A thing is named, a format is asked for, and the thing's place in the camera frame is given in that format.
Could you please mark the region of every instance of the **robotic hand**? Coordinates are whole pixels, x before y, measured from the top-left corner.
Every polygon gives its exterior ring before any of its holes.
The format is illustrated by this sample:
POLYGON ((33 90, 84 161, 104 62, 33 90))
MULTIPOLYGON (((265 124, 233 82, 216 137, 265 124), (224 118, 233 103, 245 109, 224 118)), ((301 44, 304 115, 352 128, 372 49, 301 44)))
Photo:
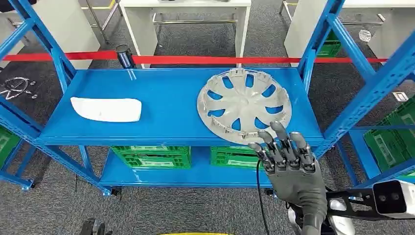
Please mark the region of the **robotic hand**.
POLYGON ((269 151, 258 143, 250 143, 249 147, 262 161, 277 197, 302 207, 301 234, 320 235, 327 215, 327 199, 319 163, 300 133, 291 132, 288 136, 278 121, 271 122, 271 128, 280 146, 268 132, 259 131, 258 136, 264 139, 269 151))

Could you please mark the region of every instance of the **green plastic crate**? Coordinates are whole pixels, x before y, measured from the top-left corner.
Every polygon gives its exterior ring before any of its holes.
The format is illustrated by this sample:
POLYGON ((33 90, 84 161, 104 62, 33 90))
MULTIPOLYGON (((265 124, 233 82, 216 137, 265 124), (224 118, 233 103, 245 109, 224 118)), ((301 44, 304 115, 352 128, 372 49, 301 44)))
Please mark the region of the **green plastic crate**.
MULTIPOLYGON (((378 125, 390 125, 384 119, 378 125)), ((370 130, 364 135, 382 172, 411 158, 407 146, 396 130, 370 130)))
POLYGON ((18 136, 0 126, 0 168, 3 167, 4 161, 19 143, 19 140, 18 136))
POLYGON ((256 168, 258 157, 249 147, 211 147, 210 164, 234 166, 242 168, 256 168))
POLYGON ((182 155, 189 152, 188 146, 112 146, 118 154, 182 155))
MULTIPOLYGON (((415 124, 415 97, 410 98, 399 106, 386 119, 395 125, 415 124)), ((406 144, 409 154, 412 158, 415 158, 415 129, 400 129, 396 131, 406 144)))
POLYGON ((339 53, 342 45, 337 38, 336 34, 331 31, 326 41, 324 42, 322 48, 320 49, 319 54, 317 54, 318 57, 335 57, 337 53, 339 53))
POLYGON ((111 149, 130 168, 190 168, 190 147, 112 146, 111 149))

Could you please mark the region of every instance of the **black cylinder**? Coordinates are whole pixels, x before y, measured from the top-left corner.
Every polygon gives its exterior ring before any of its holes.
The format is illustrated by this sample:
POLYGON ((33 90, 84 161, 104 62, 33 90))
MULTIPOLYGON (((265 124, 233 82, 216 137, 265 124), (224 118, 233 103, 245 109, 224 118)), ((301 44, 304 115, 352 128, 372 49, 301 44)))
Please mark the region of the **black cylinder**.
POLYGON ((127 45, 119 45, 115 49, 118 61, 125 69, 134 69, 136 64, 133 60, 133 55, 127 45))

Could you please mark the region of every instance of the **yellow object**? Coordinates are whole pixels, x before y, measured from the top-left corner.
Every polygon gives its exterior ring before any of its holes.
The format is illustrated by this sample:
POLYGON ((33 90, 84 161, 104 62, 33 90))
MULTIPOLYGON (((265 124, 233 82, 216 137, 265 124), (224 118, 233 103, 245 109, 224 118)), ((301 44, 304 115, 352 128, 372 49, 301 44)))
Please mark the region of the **yellow object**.
MULTIPOLYGON (((115 4, 115 0, 111 0, 111 3, 110 3, 109 6, 93 6, 92 9, 94 9, 94 10, 111 10, 112 7, 114 6, 114 4, 115 4)), ((88 7, 83 6, 83 7, 81 7, 81 9, 82 10, 88 10, 88 7)))
POLYGON ((162 235, 231 235, 231 234, 213 234, 213 233, 181 233, 181 234, 162 234, 162 235))

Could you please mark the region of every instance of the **gray carpet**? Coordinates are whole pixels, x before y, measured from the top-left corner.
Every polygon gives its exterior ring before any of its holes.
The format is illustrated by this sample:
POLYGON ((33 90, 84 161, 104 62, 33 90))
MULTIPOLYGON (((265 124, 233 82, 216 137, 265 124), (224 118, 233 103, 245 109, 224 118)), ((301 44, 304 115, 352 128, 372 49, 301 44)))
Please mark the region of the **gray carpet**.
MULTIPOLYGON (((108 1, 93 1, 104 6, 108 1)), ((288 17, 277 14, 280 0, 253 0, 248 28, 245 55, 286 56, 283 41, 288 29, 288 17)), ((101 23, 107 10, 97 10, 101 23)), ((165 19, 176 15, 164 14, 165 19)), ((200 19, 206 15, 179 15, 180 19, 200 19)), ((211 18, 226 19, 229 15, 211 18)), ((345 20, 377 20, 375 12, 348 10, 342 13, 345 20)), ((375 31, 375 27, 363 27, 375 31)), ((373 56, 366 43, 358 40, 362 27, 348 27, 365 55, 373 56)), ((110 44, 101 49, 114 49, 127 43, 134 48, 126 24, 116 13, 107 29, 110 44)), ((158 27, 159 55, 213 55, 234 56, 234 32, 231 25, 172 25, 158 27)), ((37 44, 25 47, 23 52, 38 52, 37 44)), ((263 67, 263 65, 246 65, 263 67)), ((91 68, 120 68, 117 61, 94 61, 91 68)), ((23 76, 38 81, 36 100, 22 95, 13 102, 39 123, 45 123, 61 96, 56 72, 51 63, 10 63, 0 73, 4 80, 23 76)), ((316 64, 310 87, 310 100, 322 129, 353 98, 363 85, 359 74, 350 64, 316 64)), ((408 96, 415 93, 412 82, 399 88, 408 96)), ((359 123, 374 124, 399 105, 388 95, 359 123)), ((363 174, 347 137, 343 139, 346 150, 360 179, 363 174)), ((90 146, 89 153, 95 172, 101 171, 107 148, 90 146)), ((10 171, 17 168, 28 146, 19 153, 10 171)), ((63 148, 79 161, 75 146, 63 148)), ((350 181, 341 164, 338 151, 332 149, 321 159, 324 180, 334 189, 350 187, 350 181)), ((96 217, 105 221, 115 235, 157 235, 173 232, 223 232, 236 235, 265 234, 256 189, 245 188, 125 188, 122 199, 103 197, 100 191, 78 181, 75 191, 75 175, 63 166, 36 151, 24 177, 34 178, 36 187, 22 192, 19 187, 0 182, 0 235, 18 234, 78 234, 83 221, 96 217)), ((263 196, 268 223, 272 234, 295 234, 286 215, 285 204, 269 196, 263 196)), ((357 234, 408 235, 414 234, 415 225, 408 221, 365 222, 354 221, 357 234)))

